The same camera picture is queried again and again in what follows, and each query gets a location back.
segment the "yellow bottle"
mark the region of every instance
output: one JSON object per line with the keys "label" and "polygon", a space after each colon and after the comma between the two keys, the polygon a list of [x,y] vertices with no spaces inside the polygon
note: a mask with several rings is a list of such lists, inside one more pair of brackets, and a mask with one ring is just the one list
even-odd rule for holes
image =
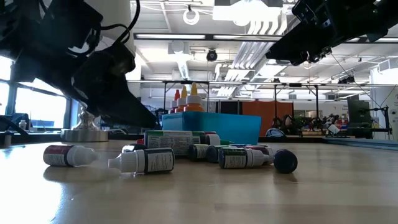
{"label": "yellow bottle", "polygon": [[205,112],[205,110],[201,107],[201,97],[198,96],[196,83],[192,83],[191,95],[187,97],[187,106],[184,107],[184,111]]}
{"label": "yellow bottle", "polygon": [[177,106],[178,106],[178,108],[175,109],[175,112],[176,112],[176,113],[178,113],[178,112],[184,112],[184,107],[186,107],[186,105],[187,105],[186,102],[185,102],[185,99],[186,99],[187,95],[188,95],[187,88],[184,86],[184,87],[182,88],[181,98],[179,98],[179,99],[177,100]]}

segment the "computer monitor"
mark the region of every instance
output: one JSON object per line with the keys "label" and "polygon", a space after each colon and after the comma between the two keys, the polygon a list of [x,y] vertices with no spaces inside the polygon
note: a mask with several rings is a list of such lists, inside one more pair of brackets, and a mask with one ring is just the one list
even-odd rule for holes
{"label": "computer monitor", "polygon": [[348,100],[348,116],[350,124],[371,124],[369,102],[362,100]]}

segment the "ceiling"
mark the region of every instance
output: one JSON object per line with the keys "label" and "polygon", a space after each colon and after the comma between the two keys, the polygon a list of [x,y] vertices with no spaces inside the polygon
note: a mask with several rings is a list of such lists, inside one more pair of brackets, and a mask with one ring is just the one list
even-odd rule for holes
{"label": "ceiling", "polygon": [[[183,20],[183,13],[191,1],[141,1],[141,14],[133,30],[134,33],[174,33],[174,34],[247,34],[249,25],[237,26],[232,21],[215,21],[211,16],[214,1],[206,0],[192,2],[192,9],[203,10],[195,25],[188,25]],[[136,5],[132,2],[132,14]],[[287,31],[297,23],[293,16],[287,16]],[[393,27],[388,36],[398,36],[398,27]],[[167,40],[136,40],[138,54],[146,62],[142,68],[142,77],[151,80],[169,80],[172,71],[178,70],[177,62],[168,54],[171,41]],[[189,70],[215,72],[218,63],[231,63],[242,42],[228,41],[188,41],[191,60],[187,62]],[[207,62],[209,49],[215,49],[218,59]],[[317,64],[301,64],[287,66],[283,69],[282,82],[327,82],[330,78],[343,73],[341,66],[346,69],[355,68],[357,82],[369,81],[369,68],[384,61],[386,57],[398,55],[398,45],[394,44],[342,44],[333,50],[333,58],[327,56]],[[256,66],[252,73],[257,73],[261,67]]]}

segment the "table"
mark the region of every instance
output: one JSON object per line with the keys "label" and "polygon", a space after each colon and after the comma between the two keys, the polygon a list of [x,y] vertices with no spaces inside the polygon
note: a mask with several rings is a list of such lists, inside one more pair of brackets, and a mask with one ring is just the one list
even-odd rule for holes
{"label": "table", "polygon": [[298,169],[221,170],[178,160],[170,174],[107,169],[126,141],[84,144],[101,159],[49,167],[54,143],[0,149],[0,223],[396,223],[398,152],[329,144],[270,144]]}

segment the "metal base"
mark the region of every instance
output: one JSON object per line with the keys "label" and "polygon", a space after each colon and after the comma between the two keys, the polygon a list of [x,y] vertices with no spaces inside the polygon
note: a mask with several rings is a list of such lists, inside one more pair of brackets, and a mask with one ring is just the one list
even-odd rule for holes
{"label": "metal base", "polygon": [[66,142],[106,142],[109,141],[107,131],[90,131],[87,129],[63,129],[61,139]]}

